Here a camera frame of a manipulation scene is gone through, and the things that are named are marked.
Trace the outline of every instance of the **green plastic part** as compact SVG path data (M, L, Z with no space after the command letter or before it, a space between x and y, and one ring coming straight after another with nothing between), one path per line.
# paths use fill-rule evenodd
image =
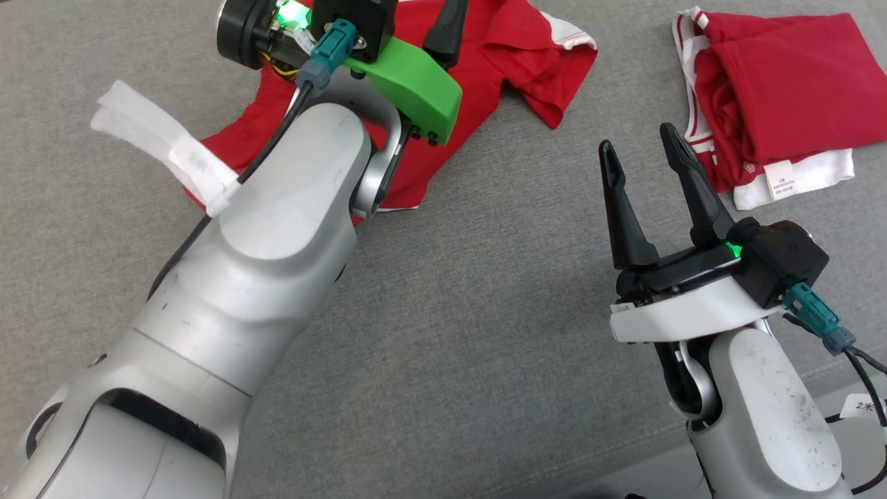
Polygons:
M459 117L462 89L425 51L391 38L379 58L368 64L348 59L345 67L366 73L376 90L420 128L446 145Z

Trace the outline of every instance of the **red garment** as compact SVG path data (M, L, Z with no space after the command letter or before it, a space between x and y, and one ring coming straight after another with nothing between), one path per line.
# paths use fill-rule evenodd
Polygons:
M850 14L700 12L696 22L711 42L696 57L695 90L714 133L718 163L706 166L719 192L773 162L887 140L887 75Z
M442 0L401 3L396 12L395 35L421 46L442 5ZM587 45L566 50L552 40L552 32L549 21L527 0L469 3L459 64L450 71L463 91L450 142L445 147L432 147L425 140L411 140L382 208L419 206L428 181L496 110L505 82L514 86L549 126L561 123L597 51ZM291 83L263 70L255 102L240 119L203 144L232 169L242 172L279 126L293 91ZM384 130L370 124L367 129L377 144L384 143Z

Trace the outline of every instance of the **folded clothing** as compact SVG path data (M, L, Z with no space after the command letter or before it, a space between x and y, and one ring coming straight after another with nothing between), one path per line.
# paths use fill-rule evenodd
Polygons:
M395 36L421 46L443 4L443 0L401 3ZM463 92L450 141L445 147L412 141L381 207L418 207L428 181L496 110L505 83L515 87L548 126L557 127L596 57L597 45L586 32L537 10L527 0L469 3L459 64L450 70ZM204 145L232 169L243 171L279 126L293 91L291 83L264 69L255 101ZM366 125L373 141L384 144L386 132Z
M673 30L687 139L719 192L745 186L734 190L740 209L784 197L756 181L771 163L792 164L797 194L852 178L847 149L887 139L887 76L849 14L765 19L696 7Z

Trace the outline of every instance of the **green led light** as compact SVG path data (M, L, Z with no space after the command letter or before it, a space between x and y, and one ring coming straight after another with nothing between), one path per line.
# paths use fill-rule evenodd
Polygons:
M286 28L305 29L310 24L311 9L296 2L288 0L278 8L277 20Z
M739 257L742 254L742 246L736 246L735 244L731 244L729 242L724 241L724 244L733 251L735 257Z

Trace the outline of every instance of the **white fabric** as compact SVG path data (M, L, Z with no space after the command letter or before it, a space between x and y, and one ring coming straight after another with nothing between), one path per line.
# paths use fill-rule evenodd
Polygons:
M695 26L705 29L709 19L699 7L679 12L671 26L674 43L678 49L680 64L687 81L687 100L690 106L690 120L685 138L697 153L714 152L714 138L711 127L699 108L696 97L696 55L709 48L709 39L705 35L698 36ZM712 154L712 161L718 164L718 158ZM852 149L826 151L814 154L803 161L792 163L795 173L795 194L807 193L831 187L842 180L854 177ZM745 186L735 187L733 198L738 210L751 210L758 206L773 202L766 176L761 174Z
M568 51L573 50L573 47L577 45L589 45L594 50L598 50L598 44L594 38L582 29L563 19L557 19L542 11L539 12L542 13L542 17L546 18L548 24L552 25L552 41L556 44Z
M210 217L228 206L240 186L237 173L209 152L175 118L126 83L117 81L98 103L90 126L123 139L162 162L207 207Z

